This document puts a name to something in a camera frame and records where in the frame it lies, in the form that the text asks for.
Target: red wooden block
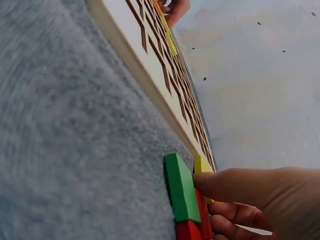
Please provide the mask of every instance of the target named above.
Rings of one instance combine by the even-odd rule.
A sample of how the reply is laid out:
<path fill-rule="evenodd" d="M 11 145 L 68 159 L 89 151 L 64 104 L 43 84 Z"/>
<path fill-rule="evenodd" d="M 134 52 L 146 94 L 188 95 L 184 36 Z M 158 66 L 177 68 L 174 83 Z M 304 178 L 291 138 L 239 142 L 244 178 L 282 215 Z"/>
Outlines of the red wooden block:
<path fill-rule="evenodd" d="M 191 220 L 175 224 L 177 240 L 203 240 L 199 227 Z"/>
<path fill-rule="evenodd" d="M 199 230 L 203 239 L 213 239 L 214 234 L 211 229 L 210 218 L 208 213 L 208 207 L 204 196 L 196 189 L 195 190 L 196 200 L 200 211 L 201 223 L 198 224 Z"/>

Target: green wooden block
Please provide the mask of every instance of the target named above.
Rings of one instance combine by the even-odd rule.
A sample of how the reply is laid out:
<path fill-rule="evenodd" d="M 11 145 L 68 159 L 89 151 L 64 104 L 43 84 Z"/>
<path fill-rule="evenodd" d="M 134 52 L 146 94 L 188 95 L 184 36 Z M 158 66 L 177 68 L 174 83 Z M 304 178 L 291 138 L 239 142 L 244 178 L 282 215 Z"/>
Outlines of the green wooden block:
<path fill-rule="evenodd" d="M 195 186 L 189 168 L 177 153 L 164 157 L 164 167 L 174 220 L 176 222 L 191 220 L 200 223 Z"/>

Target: stacked blocks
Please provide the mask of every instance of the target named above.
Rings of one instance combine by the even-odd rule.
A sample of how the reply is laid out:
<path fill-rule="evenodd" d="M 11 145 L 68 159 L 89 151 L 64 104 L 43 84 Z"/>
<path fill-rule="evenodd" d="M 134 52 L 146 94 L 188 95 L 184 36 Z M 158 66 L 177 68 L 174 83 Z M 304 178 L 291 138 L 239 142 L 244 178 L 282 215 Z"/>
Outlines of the stacked blocks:
<path fill-rule="evenodd" d="M 200 174 L 200 173 L 213 173 L 211 166 L 209 163 L 203 159 L 201 156 L 197 156 L 194 161 L 194 173 Z M 206 204 L 213 204 L 215 201 L 205 197 Z"/>
<path fill-rule="evenodd" d="M 207 205 L 195 189 L 191 171 L 177 153 L 164 157 L 164 167 L 177 240 L 212 240 Z"/>

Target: finger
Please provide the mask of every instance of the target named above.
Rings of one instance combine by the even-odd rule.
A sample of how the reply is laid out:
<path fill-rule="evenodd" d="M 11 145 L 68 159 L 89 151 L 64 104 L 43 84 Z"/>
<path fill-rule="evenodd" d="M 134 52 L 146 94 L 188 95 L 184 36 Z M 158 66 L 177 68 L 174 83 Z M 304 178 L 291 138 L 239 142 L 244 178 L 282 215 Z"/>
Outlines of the finger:
<path fill-rule="evenodd" d="M 185 15 L 189 8 L 189 1 L 177 0 L 172 10 L 172 13 L 167 18 L 168 26 L 172 28 L 180 20 L 180 18 L 182 18 L 182 16 Z"/>
<path fill-rule="evenodd" d="M 157 3 L 160 7 L 162 7 L 163 5 L 165 5 L 167 3 L 167 0 L 158 0 Z"/>
<path fill-rule="evenodd" d="M 210 222 L 212 231 L 218 235 L 225 236 L 228 240 L 279 240 L 276 239 L 275 236 L 261 235 L 243 229 L 220 215 L 212 216 Z"/>
<path fill-rule="evenodd" d="M 214 235 L 214 240 L 228 240 L 228 238 L 226 238 L 223 235 L 217 234 L 217 235 Z"/>
<path fill-rule="evenodd" d="M 193 182 L 204 196 L 220 202 L 248 204 L 264 210 L 286 191 L 281 184 L 283 172 L 278 169 L 235 168 L 218 173 L 194 174 Z"/>
<path fill-rule="evenodd" d="M 170 14 L 172 11 L 173 11 L 173 8 L 170 8 L 168 6 L 162 6 L 161 7 L 161 11 L 164 13 L 164 14 Z"/>
<path fill-rule="evenodd" d="M 254 206 L 215 201 L 214 204 L 208 206 L 208 212 L 211 215 L 221 215 L 234 224 L 270 232 L 273 231 L 267 217 Z"/>

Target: maze cutout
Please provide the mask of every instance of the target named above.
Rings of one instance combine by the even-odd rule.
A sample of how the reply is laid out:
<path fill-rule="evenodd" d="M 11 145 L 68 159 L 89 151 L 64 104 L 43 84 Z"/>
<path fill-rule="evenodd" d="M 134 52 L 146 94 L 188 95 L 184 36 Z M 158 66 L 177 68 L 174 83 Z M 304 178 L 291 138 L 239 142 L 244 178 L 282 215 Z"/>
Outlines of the maze cutout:
<path fill-rule="evenodd" d="M 141 28 L 141 46 L 152 63 L 152 71 L 162 82 L 159 84 L 166 89 L 176 102 L 176 111 L 192 130 L 193 136 L 208 162 L 215 169 L 213 156 L 205 133 L 204 125 L 199 114 L 195 96 L 190 85 L 182 57 L 173 56 L 166 40 L 166 29 L 161 21 L 153 0 L 117 0 L 125 1 L 132 11 Z"/>

